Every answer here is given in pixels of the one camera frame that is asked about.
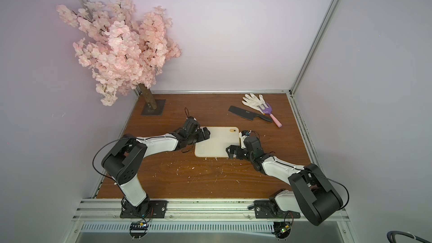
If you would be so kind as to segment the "black cleaver knife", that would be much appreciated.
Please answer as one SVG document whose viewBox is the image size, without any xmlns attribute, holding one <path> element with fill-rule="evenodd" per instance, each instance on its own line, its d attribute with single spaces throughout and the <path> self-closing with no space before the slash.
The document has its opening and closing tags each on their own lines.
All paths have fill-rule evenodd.
<svg viewBox="0 0 432 243">
<path fill-rule="evenodd" d="M 255 118 L 259 118 L 259 119 L 262 119 L 266 122 L 270 122 L 270 123 L 273 122 L 273 120 L 270 117 L 267 117 L 267 116 L 262 115 L 262 114 L 254 113 L 252 111 L 248 111 L 248 110 L 245 110 L 242 108 L 238 108 L 236 106 L 230 106 L 228 111 L 239 116 L 239 117 L 242 117 L 242 118 L 250 120 L 250 121 L 253 121 Z"/>
</svg>

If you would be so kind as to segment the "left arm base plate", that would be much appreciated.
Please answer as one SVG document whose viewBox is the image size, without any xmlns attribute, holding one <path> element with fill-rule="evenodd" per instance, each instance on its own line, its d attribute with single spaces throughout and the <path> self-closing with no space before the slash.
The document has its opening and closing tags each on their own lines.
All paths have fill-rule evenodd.
<svg viewBox="0 0 432 243">
<path fill-rule="evenodd" d="M 120 218 L 163 219 L 167 205 L 168 201 L 166 200 L 144 200 L 140 205 L 134 207 L 128 200 L 123 199 Z"/>
</svg>

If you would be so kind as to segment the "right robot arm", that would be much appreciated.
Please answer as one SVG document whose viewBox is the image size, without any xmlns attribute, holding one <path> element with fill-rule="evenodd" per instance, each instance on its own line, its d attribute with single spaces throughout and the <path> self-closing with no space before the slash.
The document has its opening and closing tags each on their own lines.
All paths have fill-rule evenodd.
<svg viewBox="0 0 432 243">
<path fill-rule="evenodd" d="M 230 159 L 247 160 L 253 168 L 264 175 L 274 177 L 291 187 L 279 190 L 268 201 L 257 200 L 253 209 L 275 218 L 296 218 L 302 214 L 313 225 L 318 226 L 338 210 L 344 209 L 344 202 L 333 183 L 316 164 L 295 165 L 274 155 L 265 153 L 256 136 L 242 136 L 241 145 L 226 148 Z"/>
</svg>

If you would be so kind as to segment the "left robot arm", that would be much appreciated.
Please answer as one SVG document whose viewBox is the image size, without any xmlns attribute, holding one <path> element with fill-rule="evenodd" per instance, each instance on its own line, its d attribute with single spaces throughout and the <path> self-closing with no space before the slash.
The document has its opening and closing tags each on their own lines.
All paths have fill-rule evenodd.
<svg viewBox="0 0 432 243">
<path fill-rule="evenodd" d="M 159 153 L 182 150 L 189 145 L 210 139 L 210 130 L 201 127 L 194 117 L 173 132 L 152 137 L 126 134 L 113 141 L 114 145 L 101 161 L 101 166 L 123 193 L 121 218 L 147 218 L 151 212 L 150 198 L 138 179 L 144 158 Z"/>
</svg>

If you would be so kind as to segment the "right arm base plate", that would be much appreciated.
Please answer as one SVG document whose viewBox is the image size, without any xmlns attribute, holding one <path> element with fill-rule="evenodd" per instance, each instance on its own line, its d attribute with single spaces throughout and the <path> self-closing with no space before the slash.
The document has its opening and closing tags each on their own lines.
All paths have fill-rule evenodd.
<svg viewBox="0 0 432 243">
<path fill-rule="evenodd" d="M 299 219 L 300 213 L 296 211 L 283 211 L 275 202 L 269 200 L 254 200 L 253 205 L 248 207 L 249 210 L 254 210 L 255 218 L 257 219 Z"/>
</svg>

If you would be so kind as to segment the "white cutting board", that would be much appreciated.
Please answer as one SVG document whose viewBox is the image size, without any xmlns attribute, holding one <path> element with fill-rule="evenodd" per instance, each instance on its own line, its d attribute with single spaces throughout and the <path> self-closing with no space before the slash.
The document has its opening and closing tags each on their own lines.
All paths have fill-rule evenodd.
<svg viewBox="0 0 432 243">
<path fill-rule="evenodd" d="M 210 138 L 195 145 L 195 156 L 201 158 L 228 158 L 226 148 L 240 146 L 237 127 L 207 127 Z"/>
</svg>

